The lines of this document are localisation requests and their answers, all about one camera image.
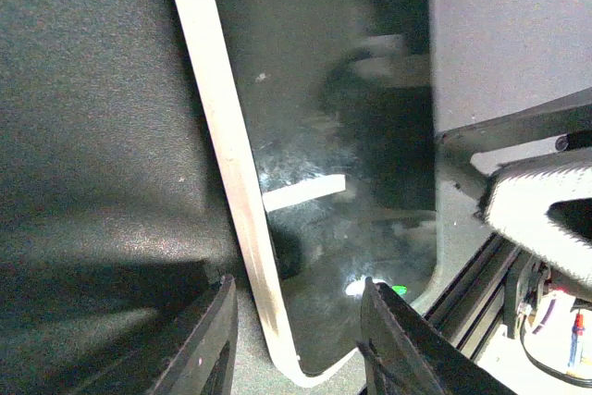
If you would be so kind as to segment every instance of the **white border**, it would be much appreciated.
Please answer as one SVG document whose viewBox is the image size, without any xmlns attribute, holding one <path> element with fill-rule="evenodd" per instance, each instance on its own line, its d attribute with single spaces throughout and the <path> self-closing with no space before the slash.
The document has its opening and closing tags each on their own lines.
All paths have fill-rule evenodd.
<svg viewBox="0 0 592 395">
<path fill-rule="evenodd" d="M 216 0 L 175 3 L 269 354 L 276 367 L 294 383 L 305 388 L 316 386 L 333 376 L 355 350 L 319 376 L 302 372 L 281 296 L 251 145 Z"/>
</svg>

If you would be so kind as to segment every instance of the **white edge strip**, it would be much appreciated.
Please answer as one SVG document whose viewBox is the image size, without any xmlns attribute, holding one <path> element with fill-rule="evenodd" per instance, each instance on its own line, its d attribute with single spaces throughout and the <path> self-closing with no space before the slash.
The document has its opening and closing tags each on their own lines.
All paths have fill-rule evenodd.
<svg viewBox="0 0 592 395">
<path fill-rule="evenodd" d="M 345 191 L 345 175 L 327 175 L 263 193 L 267 212 Z"/>
<path fill-rule="evenodd" d="M 302 372 L 216 0 L 175 3 L 269 354 L 274 365 L 294 383 L 305 388 L 316 386 L 333 376 L 354 351 L 319 376 Z"/>
</svg>

